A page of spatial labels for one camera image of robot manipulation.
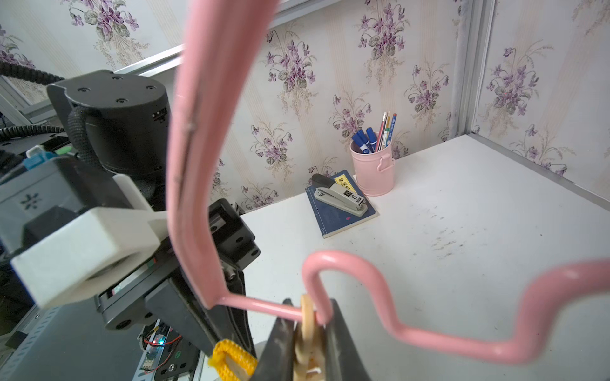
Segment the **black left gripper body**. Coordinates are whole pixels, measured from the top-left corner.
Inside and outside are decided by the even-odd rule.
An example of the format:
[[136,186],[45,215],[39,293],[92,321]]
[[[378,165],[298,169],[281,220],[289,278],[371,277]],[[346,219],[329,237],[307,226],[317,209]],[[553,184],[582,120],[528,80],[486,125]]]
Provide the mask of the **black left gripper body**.
[[95,296],[108,330],[127,330],[160,320],[145,307],[145,297],[172,277],[182,277],[201,305],[225,306],[227,296],[246,293],[244,269],[261,251],[246,225],[243,209],[225,198],[208,208],[207,226],[170,220],[170,236],[128,276]]

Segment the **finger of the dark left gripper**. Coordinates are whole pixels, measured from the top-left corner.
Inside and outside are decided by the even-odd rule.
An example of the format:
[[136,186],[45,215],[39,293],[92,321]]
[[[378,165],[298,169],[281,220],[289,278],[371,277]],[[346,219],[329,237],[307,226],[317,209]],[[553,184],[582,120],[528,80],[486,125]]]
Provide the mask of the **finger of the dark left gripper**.
[[205,308],[182,277],[168,278],[151,291],[145,307],[207,355],[223,340],[255,354],[248,313],[228,306]]

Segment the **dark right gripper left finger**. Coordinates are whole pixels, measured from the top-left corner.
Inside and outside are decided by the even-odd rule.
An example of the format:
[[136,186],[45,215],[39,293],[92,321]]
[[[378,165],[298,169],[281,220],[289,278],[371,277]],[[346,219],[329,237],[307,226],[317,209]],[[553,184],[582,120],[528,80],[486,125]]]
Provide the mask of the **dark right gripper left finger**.
[[250,381],[293,380],[295,322],[278,317]]

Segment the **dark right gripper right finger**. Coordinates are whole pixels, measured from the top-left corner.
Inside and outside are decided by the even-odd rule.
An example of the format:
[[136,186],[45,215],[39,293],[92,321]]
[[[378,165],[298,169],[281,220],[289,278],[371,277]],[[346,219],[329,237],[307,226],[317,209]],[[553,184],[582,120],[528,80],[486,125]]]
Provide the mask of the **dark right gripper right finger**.
[[330,301],[333,317],[325,325],[326,380],[371,381],[337,301]]

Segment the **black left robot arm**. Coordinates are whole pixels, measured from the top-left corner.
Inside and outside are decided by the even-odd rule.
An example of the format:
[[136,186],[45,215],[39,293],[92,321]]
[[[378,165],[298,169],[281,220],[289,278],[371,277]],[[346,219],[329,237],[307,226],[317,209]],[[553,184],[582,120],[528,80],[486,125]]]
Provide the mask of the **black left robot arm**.
[[[165,87],[142,76],[111,71],[63,79],[16,63],[2,63],[12,79],[46,86],[61,126],[4,127],[3,141],[45,133],[65,133],[77,160],[53,166],[52,190],[68,192],[71,203],[56,206],[35,192],[17,188],[1,194],[2,260],[11,260],[93,206],[110,206],[105,195],[111,175],[128,175],[156,211],[165,209],[165,161],[170,107]],[[184,314],[178,325],[210,351],[222,338],[254,350],[245,311],[205,309],[186,287],[169,241],[152,259],[119,283],[95,296],[98,312],[110,330],[123,330],[162,315],[163,306]]]

